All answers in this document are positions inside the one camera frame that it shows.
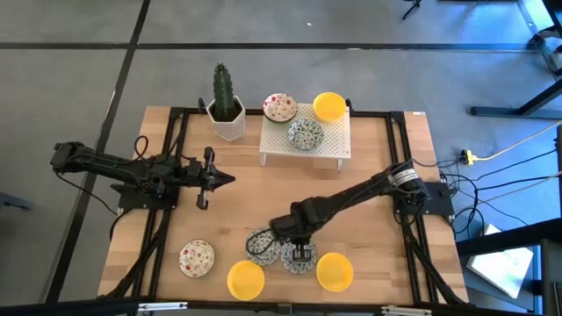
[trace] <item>wooden tabletop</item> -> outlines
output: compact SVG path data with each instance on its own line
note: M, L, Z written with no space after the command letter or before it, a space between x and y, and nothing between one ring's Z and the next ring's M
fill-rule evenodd
M140 134L150 139L148 154L159 154L168 122L169 107L147 108ZM425 163L435 161L428 121L422 112L407 112L407 134L412 156ZM172 212L166 241L158 298L235 301L227 289L227 273L246 260L245 240L251 231L267 226L270 219L289 213L291 202L313 196L329 196L360 183L391 164L385 121L382 118L351 118L351 160L338 172L333 160L271 156L260 167L259 143L262 117L246 117L246 134L227 142L213 132L206 115L190 115L184 154L203 160L203 151L213 147L215 164L236 176L208 195L209 209L195 206L198 189L182 188ZM395 126L398 148L400 134ZM415 166L425 181L439 181L437 168ZM315 270L293 275L280 260L264 267L265 286L255 301L293 303L412 304L404 240L392 216L391 197L376 197L339 213L313 235L319 255L338 252L349 258L355 272L344 292L323 290ZM138 257L148 211L133 210L115 227L99 294L112 290ZM440 217L424 216L431 259L444 280L459 297L467 300L465 284L450 227ZM216 259L211 271L188 278L178 268L182 246L193 239L209 241ZM427 289L418 263L422 297ZM148 263L141 292L146 294L152 262Z

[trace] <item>yellow bowl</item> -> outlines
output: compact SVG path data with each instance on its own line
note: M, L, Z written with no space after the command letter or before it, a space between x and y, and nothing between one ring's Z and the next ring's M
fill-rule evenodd
M353 281L353 267L344 255L328 253L318 261L316 277L324 289L344 291Z
M239 300L248 301L257 298L263 290L264 283L262 268L250 260L237 262L228 271L228 290Z
M345 100L334 92L320 93L313 102L314 113L324 122L334 122L345 113Z

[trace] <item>white perforated shelf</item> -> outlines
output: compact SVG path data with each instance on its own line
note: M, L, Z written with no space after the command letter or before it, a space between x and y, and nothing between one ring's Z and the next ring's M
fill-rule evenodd
M317 148L312 150L300 150L289 141L289 126L292 122L299 119L314 120L322 127L324 131L324 141ZM351 139L349 135L349 108L346 107L343 117L333 123L319 121L314 114L311 104L299 104L297 115L287 123L273 123L263 117L260 153L350 159Z

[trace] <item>yellow cable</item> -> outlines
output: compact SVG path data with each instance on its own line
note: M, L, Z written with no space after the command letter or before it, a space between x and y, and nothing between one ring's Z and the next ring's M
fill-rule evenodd
M513 145L511 145L511 146L509 146L509 147L503 149L503 150L500 151L499 153L492 154L492 155L489 156L489 157L480 158L480 157L477 157L476 155L473 154L473 155L472 155L472 160L473 160L473 161L487 161L487 160L490 160L490 159L492 159L492 158L495 158L495 157L499 156L500 154L503 154L503 153L507 152L508 150L513 149L514 147L517 147L517 146L523 144L525 141L530 140L530 139L534 138L535 136L538 136L538 135L540 135L540 134L542 134L542 133L544 133L544 132L550 130L550 129L553 128L554 126L559 125L560 123L562 123L562 119L561 119L560 121L558 121L558 122L556 122L556 123L550 125L550 126L547 126L547 127L544 128L542 131L536 132L536 133L530 135L529 137L527 137L526 139L520 140L520 141L516 142L515 144L513 144Z

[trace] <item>potted cactus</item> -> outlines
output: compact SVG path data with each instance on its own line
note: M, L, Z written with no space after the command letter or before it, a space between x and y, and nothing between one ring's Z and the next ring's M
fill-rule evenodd
M214 131L223 139L232 141L244 135L246 109L232 92L228 69L218 64L214 69L214 100L206 110L214 125Z

